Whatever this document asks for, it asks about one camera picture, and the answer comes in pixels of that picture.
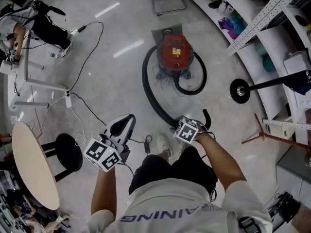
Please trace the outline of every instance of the black shorts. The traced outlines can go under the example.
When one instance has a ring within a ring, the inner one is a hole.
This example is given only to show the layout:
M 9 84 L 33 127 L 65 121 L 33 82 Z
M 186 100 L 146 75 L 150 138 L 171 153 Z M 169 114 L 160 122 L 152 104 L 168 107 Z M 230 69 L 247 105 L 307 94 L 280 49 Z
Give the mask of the black shorts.
M 214 190 L 217 176 L 213 169 L 201 159 L 195 147 L 187 147 L 179 159 L 170 165 L 157 155 L 147 156 L 133 177 L 129 194 L 137 188 L 152 182 L 168 178 L 192 181 L 203 186 L 209 194 Z

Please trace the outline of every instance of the black vacuum hose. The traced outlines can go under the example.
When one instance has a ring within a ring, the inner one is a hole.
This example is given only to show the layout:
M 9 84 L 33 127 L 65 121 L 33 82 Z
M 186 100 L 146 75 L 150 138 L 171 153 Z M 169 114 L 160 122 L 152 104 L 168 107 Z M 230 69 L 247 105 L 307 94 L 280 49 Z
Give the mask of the black vacuum hose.
M 193 95 L 197 95 L 199 94 L 205 87 L 205 84 L 206 84 L 206 80 L 207 80 L 207 71 L 206 71 L 206 67 L 203 63 L 203 60 L 200 58 L 200 56 L 194 52 L 194 56 L 197 58 L 197 60 L 199 61 L 201 67 L 202 67 L 202 71 L 203 71 L 203 80 L 202 80 L 202 83 L 200 85 L 200 87 L 198 89 L 196 89 L 195 91 L 188 91 L 188 90 L 185 90 L 183 88 L 181 88 L 179 86 L 179 76 L 178 77 L 174 77 L 174 84 L 176 86 L 176 89 L 178 91 L 180 91 L 181 93 L 185 94 L 185 95 L 189 95 L 189 96 L 193 96 Z
M 155 112 L 159 115 L 159 117 L 161 117 L 166 123 L 168 123 L 169 125 L 171 125 L 174 129 L 178 128 L 178 120 L 173 119 L 169 114 L 166 113 L 166 111 L 161 107 L 161 105 L 158 103 L 158 101 L 156 100 L 151 87 L 149 85 L 149 81 L 148 81 L 148 72 L 147 72 L 147 67 L 148 67 L 148 62 L 149 59 L 152 55 L 152 53 L 156 50 L 157 46 L 152 47 L 146 54 L 146 57 L 142 63 L 142 85 L 144 87 L 144 91 L 146 93 L 146 96 L 149 100 L 149 103 L 151 104 L 152 108 L 155 110 Z M 200 62 L 202 69 L 203 69 L 203 82 L 200 86 L 199 89 L 197 89 L 196 91 L 200 90 L 199 92 L 201 92 L 206 84 L 206 80 L 207 80 L 207 72 L 206 72 L 206 68 L 205 65 L 202 61 L 202 59 L 196 54 L 195 57 L 198 59 L 198 61 Z

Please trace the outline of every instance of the black handle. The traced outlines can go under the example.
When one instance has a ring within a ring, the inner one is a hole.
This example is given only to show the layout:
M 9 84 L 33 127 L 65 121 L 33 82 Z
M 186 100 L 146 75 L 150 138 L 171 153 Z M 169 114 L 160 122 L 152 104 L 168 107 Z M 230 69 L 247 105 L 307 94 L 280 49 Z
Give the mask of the black handle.
M 205 117 L 205 125 L 204 126 L 205 126 L 206 130 L 209 130 L 210 126 L 212 125 L 212 121 L 210 119 L 209 113 L 207 112 L 207 109 L 203 110 L 203 114 Z

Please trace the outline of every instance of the gray floor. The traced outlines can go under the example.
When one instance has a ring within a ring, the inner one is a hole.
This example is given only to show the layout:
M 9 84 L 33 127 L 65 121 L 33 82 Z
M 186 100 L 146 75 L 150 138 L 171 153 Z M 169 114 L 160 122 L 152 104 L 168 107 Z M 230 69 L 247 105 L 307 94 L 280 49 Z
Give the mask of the gray floor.
M 247 180 L 262 202 L 267 202 L 277 189 L 275 164 L 288 146 L 266 139 L 256 140 L 242 145 L 258 131 L 254 113 L 264 117 L 264 110 L 257 93 L 253 92 L 248 103 L 236 104 L 230 97 L 229 86 L 235 78 L 244 78 L 251 82 L 248 73 L 237 56 L 227 53 L 228 42 L 213 22 L 190 0 L 186 0 L 186 11 L 156 17 L 151 13 L 150 0 L 45 0 L 49 4 L 65 11 L 66 17 L 51 13 L 56 24 L 68 30 L 80 28 L 94 20 L 104 24 L 104 33 L 99 46 L 86 63 L 81 77 L 74 88 L 74 92 L 85 99 L 92 110 L 105 122 L 120 115 L 132 113 L 136 116 L 136 127 L 132 138 L 144 140 L 147 134 L 153 136 L 152 153 L 157 153 L 156 135 L 165 132 L 170 136 L 170 143 L 174 150 L 174 158 L 178 158 L 180 149 L 178 142 L 173 139 L 168 125 L 163 122 L 151 108 L 142 87 L 141 65 L 147 50 L 155 43 L 151 30 L 160 29 L 177 23 L 182 23 L 184 35 L 192 44 L 195 51 L 203 59 L 208 73 L 205 89 L 197 96 L 189 97 L 178 94 L 169 81 L 156 81 L 157 70 L 154 56 L 149 65 L 149 79 L 153 91 L 160 104 L 173 117 L 187 115 L 191 118 L 203 120 L 202 110 L 207 108 L 211 118 L 211 130 L 217 141 L 240 164 Z M 119 2 L 120 4 L 102 16 L 95 15 L 107 7 Z M 167 3 L 161 0 L 161 6 L 179 6 L 178 0 Z M 95 46 L 101 31 L 100 24 L 92 24 L 83 32 L 73 35 L 73 47 L 65 59 L 53 59 L 52 52 L 43 46 L 30 51 L 30 59 L 45 65 L 42 71 L 30 71 L 32 77 L 48 80 L 71 87 L 75 82 L 83 61 Z M 183 85 L 199 82 L 200 70 L 196 62 L 192 67 L 193 79 Z M 33 88 L 35 101 L 48 101 L 50 104 L 63 96 L 52 91 Z M 21 94 L 22 99 L 31 100 L 31 90 Z M 81 118 L 87 139 L 95 137 L 102 131 L 103 125 L 89 112 L 81 100 L 73 98 L 73 109 Z M 44 118 L 46 108 L 37 107 L 40 121 Z M 35 133 L 39 130 L 39 123 L 33 107 L 19 107 L 18 111 L 7 114 L 8 128 L 12 129 L 11 115 L 17 115 L 22 121 L 35 122 Z M 53 141 L 60 133 L 69 133 L 75 137 L 82 133 L 79 120 L 70 109 L 66 108 L 65 100 L 54 105 L 45 121 L 41 143 Z M 127 164 L 135 170 L 145 157 L 143 145 L 129 143 L 131 154 Z M 54 157 L 49 158 L 54 174 L 63 168 Z M 125 166 L 116 167 L 118 215 L 126 209 L 128 198 L 127 189 L 132 175 Z M 84 159 L 80 171 L 71 174 L 57 183 L 61 198 L 61 209 L 71 215 L 70 232 L 77 232 L 90 216 L 90 202 L 97 177 L 97 170 Z M 217 185 L 220 205 L 224 197 L 224 190 L 220 183 Z

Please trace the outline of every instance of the white t-shirt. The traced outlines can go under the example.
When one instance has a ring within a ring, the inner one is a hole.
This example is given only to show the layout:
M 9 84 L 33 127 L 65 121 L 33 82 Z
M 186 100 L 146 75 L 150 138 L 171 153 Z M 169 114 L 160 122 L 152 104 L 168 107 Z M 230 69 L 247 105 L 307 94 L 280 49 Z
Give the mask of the white t-shirt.
M 36 14 L 38 14 L 38 12 L 34 8 L 28 8 L 11 15 L 4 15 L 0 17 L 0 39 L 6 41 L 6 37 L 13 33 L 16 24 L 24 26 L 26 31 L 31 30 L 35 21 L 32 20 L 26 25 L 24 25 L 24 23 Z
M 83 233 L 238 233 L 238 219 L 250 216 L 262 233 L 271 233 L 270 216 L 245 181 L 231 184 L 219 208 L 199 184 L 165 179 L 135 190 L 125 214 L 114 221 L 108 210 L 94 213 Z

